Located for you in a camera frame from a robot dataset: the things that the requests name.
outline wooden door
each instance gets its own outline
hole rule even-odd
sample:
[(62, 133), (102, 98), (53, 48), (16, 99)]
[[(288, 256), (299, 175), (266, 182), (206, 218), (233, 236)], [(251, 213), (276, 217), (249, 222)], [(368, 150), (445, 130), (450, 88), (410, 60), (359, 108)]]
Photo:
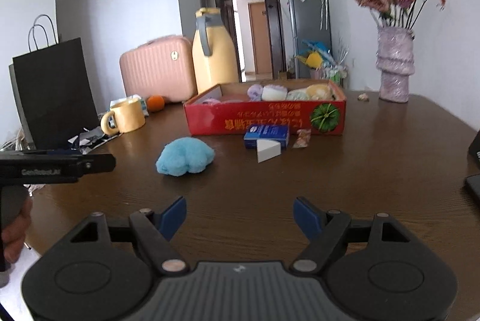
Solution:
[(270, 51), (270, 34), (264, 2), (248, 5), (250, 14), (251, 38), (253, 41), (253, 58), (256, 74), (272, 73), (272, 53)]
[(265, 0), (268, 28), (270, 33), (270, 50), (272, 53), (273, 78), (286, 71), (285, 44), (283, 41), (282, 10), (280, 0)]

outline blue fluffy toy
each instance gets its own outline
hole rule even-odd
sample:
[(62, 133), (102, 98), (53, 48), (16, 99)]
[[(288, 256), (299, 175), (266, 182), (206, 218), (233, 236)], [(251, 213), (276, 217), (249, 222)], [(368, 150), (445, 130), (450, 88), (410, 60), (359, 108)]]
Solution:
[(157, 160), (157, 172), (172, 176), (200, 173), (211, 164), (215, 151), (196, 138), (180, 138), (169, 143)]

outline vase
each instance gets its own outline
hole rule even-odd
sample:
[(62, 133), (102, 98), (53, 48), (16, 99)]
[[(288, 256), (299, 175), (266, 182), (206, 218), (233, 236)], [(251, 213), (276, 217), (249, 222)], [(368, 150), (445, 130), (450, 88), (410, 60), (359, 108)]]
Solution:
[(382, 72), (380, 99), (407, 103), (409, 78), (415, 73), (411, 30), (399, 27), (378, 29), (377, 69)]
[(322, 69), (310, 69), (310, 78), (312, 80), (323, 80), (325, 78), (325, 74), (323, 73)]

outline gray handle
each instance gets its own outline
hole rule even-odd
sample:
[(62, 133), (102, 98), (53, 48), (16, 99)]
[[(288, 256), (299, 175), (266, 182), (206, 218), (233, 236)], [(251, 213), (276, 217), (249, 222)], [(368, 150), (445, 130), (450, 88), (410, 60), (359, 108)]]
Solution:
[(200, 34), (200, 43), (202, 44), (203, 55), (212, 56), (212, 50), (208, 46), (208, 36), (207, 36), (207, 17), (200, 16), (197, 18), (198, 23), (198, 33)]
[(18, 217), (29, 195), (24, 186), (4, 186), (1, 193), (1, 228), (4, 229)]

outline pink suitcase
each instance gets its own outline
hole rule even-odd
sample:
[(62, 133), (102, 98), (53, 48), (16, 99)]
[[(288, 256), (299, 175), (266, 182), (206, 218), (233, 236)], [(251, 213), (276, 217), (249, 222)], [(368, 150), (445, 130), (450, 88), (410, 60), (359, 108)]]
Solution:
[(147, 42), (120, 57), (127, 96), (161, 95), (178, 103), (197, 94), (191, 42), (183, 36), (165, 36)]

